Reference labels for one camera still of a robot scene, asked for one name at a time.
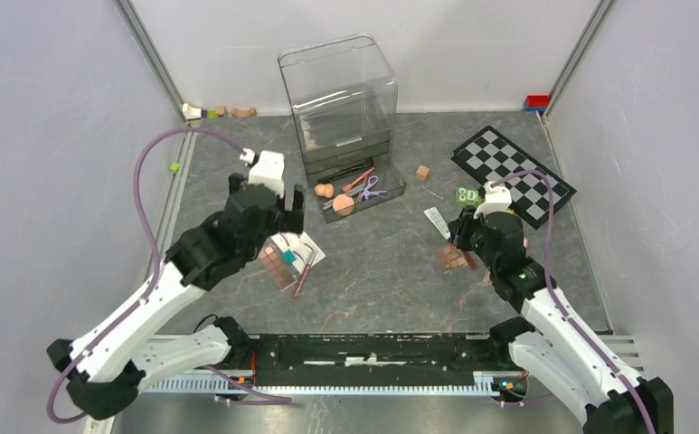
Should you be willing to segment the brown eyeshadow palette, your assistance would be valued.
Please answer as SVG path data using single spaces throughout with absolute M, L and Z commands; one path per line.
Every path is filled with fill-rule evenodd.
M 296 282 L 293 271 L 275 246 L 264 247 L 260 251 L 259 259 L 280 290 L 285 290 Z

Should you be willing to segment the orange blush palette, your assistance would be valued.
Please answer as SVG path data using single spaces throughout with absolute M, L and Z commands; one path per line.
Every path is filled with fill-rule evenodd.
M 445 272 L 468 265 L 468 260 L 463 252 L 454 246 L 446 246 L 435 250 L 435 257 Z

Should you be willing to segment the orange makeup sponge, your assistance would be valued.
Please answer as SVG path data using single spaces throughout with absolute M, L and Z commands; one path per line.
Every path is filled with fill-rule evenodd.
M 332 184 L 317 184 L 314 192 L 318 197 L 332 199 L 335 196 L 335 188 Z

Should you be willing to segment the round peach powder puff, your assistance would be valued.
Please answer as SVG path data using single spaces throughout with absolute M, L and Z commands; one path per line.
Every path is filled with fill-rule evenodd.
M 332 201 L 332 209 L 339 216 L 348 216 L 354 211 L 354 198 L 345 193 L 339 194 Z

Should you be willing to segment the thin pink lip brush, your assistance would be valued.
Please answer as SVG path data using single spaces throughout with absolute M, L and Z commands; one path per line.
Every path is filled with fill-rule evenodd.
M 365 179 L 374 171 L 375 167 L 371 166 L 364 172 L 362 172 L 356 179 L 354 179 L 351 183 L 346 184 L 343 188 L 342 191 L 344 193 L 348 193 L 350 190 L 355 188 L 359 184 L 363 184 L 365 182 Z

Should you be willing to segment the black makeup brush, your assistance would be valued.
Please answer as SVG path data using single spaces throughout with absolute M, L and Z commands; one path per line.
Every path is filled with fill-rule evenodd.
M 347 177 L 349 175 L 360 174 L 360 173 L 363 173 L 369 169 L 373 169 L 373 166 L 372 165 L 365 165 L 365 164 L 352 165 L 352 166 L 348 166 L 346 168 L 342 168 L 342 169 L 339 169 L 337 171 L 334 171 L 330 174 L 322 175 L 321 177 L 317 178 L 316 182 L 318 184 L 331 184 L 333 181 L 335 181 L 337 179 L 341 179 L 341 178 Z

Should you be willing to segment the purple eyelash curler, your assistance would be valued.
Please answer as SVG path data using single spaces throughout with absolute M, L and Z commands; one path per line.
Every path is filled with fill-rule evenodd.
M 378 175 L 370 175 L 367 177 L 363 190 L 358 194 L 357 202 L 365 202 L 375 197 L 381 197 L 388 193 L 387 190 L 379 190 L 377 188 L 380 177 Z

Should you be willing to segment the clear acrylic drawer organizer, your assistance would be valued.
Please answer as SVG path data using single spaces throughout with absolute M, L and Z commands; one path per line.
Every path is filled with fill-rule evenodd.
M 375 38 L 359 33 L 290 49 L 278 66 L 313 193 L 318 177 L 365 164 L 375 167 L 370 175 L 378 175 L 377 188 L 388 193 L 359 203 L 365 182 L 357 185 L 346 193 L 354 198 L 353 213 L 404 194 L 406 183 L 392 162 L 398 85 Z M 316 195 L 325 222 L 347 217 L 334 213 L 332 201 L 359 175 L 333 181 L 332 199 Z

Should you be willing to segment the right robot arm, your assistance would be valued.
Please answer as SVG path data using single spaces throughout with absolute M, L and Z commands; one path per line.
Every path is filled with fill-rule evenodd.
M 585 433 L 674 432 L 668 384 L 645 378 L 585 324 L 548 269 L 528 254 L 518 216 L 465 207 L 448 228 L 451 243 L 479 257 L 496 293 L 517 313 L 490 330 L 494 366 L 516 365 L 535 376 Z

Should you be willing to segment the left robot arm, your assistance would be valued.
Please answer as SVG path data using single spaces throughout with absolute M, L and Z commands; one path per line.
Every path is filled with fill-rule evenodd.
M 166 344 L 148 342 L 183 308 L 254 261 L 268 238 L 302 233 L 303 186 L 295 185 L 287 209 L 284 194 L 264 184 L 253 184 L 241 174 L 229 181 L 223 210 L 185 231 L 141 289 L 86 335 L 48 346 L 46 353 L 61 373 L 57 384 L 66 388 L 83 415 L 105 420 L 177 374 L 205 366 L 234 369 L 248 361 L 250 338 L 230 316 Z

